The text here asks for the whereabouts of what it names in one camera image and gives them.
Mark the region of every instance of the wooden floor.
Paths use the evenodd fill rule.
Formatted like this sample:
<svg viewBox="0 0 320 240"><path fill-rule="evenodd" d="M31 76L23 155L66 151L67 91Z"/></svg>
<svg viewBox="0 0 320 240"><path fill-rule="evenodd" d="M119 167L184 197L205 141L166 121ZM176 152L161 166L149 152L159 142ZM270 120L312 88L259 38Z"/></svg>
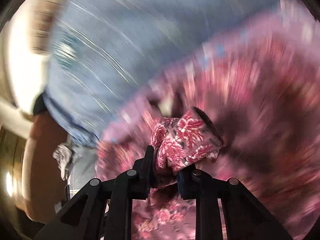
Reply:
<svg viewBox="0 0 320 240"><path fill-rule="evenodd" d="M21 191L22 161L26 140L1 128L0 130L0 205L5 215L24 239L33 238L43 224L31 221L17 206L23 207ZM14 192L6 191L6 176L14 180Z"/></svg>

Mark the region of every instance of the pink floral fabric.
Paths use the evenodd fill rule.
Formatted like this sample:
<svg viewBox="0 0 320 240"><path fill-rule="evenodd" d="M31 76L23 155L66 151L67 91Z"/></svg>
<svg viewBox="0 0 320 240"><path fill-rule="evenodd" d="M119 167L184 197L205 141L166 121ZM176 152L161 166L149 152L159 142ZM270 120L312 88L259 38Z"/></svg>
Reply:
<svg viewBox="0 0 320 240"><path fill-rule="evenodd" d="M157 148L158 188L133 204L133 239L195 238L195 202L181 200L174 183L191 163L241 180L294 240L308 233L320 215L319 30L306 8L281 0L280 10L173 65L134 121L106 131L96 164L102 180L130 169L151 142ZM154 103L167 97L176 118L161 119Z"/></svg>

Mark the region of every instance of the bright light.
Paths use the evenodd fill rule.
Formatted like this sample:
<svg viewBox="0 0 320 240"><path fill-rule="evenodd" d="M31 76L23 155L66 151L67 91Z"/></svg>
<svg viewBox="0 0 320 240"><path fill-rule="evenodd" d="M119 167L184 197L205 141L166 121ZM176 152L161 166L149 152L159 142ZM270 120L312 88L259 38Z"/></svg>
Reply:
<svg viewBox="0 0 320 240"><path fill-rule="evenodd" d="M12 197L13 186L12 186L12 178L10 173L7 173L6 182L7 182L7 193L9 194L10 197Z"/></svg>

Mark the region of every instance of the blue fabric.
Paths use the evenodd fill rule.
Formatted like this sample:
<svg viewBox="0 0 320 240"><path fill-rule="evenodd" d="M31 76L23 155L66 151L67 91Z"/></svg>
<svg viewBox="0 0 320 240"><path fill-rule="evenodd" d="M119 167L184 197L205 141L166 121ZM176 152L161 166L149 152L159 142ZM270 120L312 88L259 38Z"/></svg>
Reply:
<svg viewBox="0 0 320 240"><path fill-rule="evenodd" d="M166 65L278 2L68 0L52 31L45 104L75 143L93 146Z"/></svg>

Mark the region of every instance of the silver rivet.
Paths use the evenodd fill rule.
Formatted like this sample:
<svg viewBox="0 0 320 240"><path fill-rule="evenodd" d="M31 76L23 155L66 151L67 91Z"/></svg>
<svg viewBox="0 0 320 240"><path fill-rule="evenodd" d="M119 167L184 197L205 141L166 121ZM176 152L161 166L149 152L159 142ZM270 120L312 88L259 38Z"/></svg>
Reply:
<svg viewBox="0 0 320 240"><path fill-rule="evenodd" d="M97 186L99 184L99 180L98 179L92 179L91 181L90 181L90 185L91 186Z"/></svg>
<svg viewBox="0 0 320 240"><path fill-rule="evenodd" d="M239 180L237 180L237 179L235 179L235 178L231 178L231 179L229 180L229 183L230 183L231 185L238 185L238 184L239 184Z"/></svg>
<svg viewBox="0 0 320 240"><path fill-rule="evenodd" d="M199 176L199 175L201 175L202 171L195 169L192 173L193 173L193 175Z"/></svg>
<svg viewBox="0 0 320 240"><path fill-rule="evenodd" d="M128 170L127 171L127 175L128 176L134 176L134 175L136 175L137 174L137 172L135 171L135 170Z"/></svg>

